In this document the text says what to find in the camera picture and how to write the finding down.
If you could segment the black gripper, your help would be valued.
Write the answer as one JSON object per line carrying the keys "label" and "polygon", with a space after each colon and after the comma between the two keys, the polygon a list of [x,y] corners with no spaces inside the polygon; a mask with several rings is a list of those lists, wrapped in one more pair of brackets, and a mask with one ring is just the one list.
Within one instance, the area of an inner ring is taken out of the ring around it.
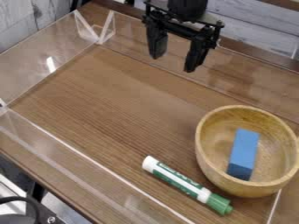
{"label": "black gripper", "polygon": [[[181,25],[201,24],[212,29],[211,47],[215,48],[219,42],[220,29],[224,23],[205,12],[208,0],[144,0],[145,15],[150,10],[160,11],[166,20],[176,21]],[[152,58],[160,58],[166,50],[168,34],[165,30],[152,23],[146,26],[146,44]],[[184,71],[190,73],[201,65],[209,49],[202,42],[193,40],[186,53]]]}

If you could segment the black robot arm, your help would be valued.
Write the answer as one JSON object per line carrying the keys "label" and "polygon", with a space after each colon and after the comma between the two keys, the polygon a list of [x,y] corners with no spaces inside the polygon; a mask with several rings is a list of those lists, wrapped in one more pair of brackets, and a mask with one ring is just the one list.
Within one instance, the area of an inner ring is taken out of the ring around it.
{"label": "black robot arm", "polygon": [[168,34],[190,41],[184,61],[184,71],[190,73],[205,60],[209,49],[215,49],[224,23],[205,10],[208,0],[144,0],[146,45],[150,57],[164,56]]}

